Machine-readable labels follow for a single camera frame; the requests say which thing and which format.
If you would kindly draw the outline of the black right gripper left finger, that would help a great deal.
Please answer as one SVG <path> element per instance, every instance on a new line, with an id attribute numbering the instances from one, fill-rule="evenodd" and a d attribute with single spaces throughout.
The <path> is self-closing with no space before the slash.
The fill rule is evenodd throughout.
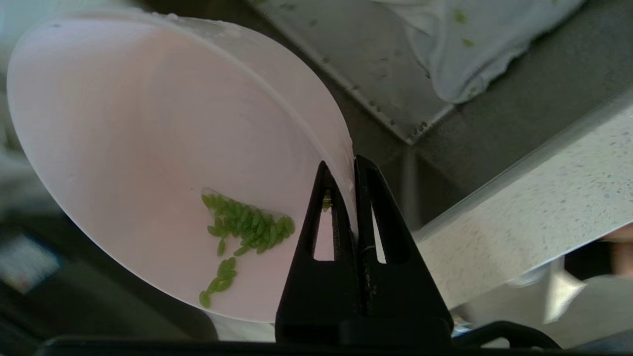
<path id="1" fill-rule="evenodd" d="M 317 261 L 318 233 L 326 228 L 331 229 L 334 259 Z M 276 311 L 277 343 L 341 342 L 342 326 L 360 312 L 353 240 L 341 192 L 321 162 Z"/>

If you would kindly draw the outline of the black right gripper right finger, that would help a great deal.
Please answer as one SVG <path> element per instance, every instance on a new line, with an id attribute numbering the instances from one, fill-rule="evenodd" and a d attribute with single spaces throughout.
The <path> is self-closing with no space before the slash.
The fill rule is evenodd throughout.
<path id="1" fill-rule="evenodd" d="M 355 161 L 361 315 L 354 341 L 449 347 L 453 322 L 377 165 Z"/>

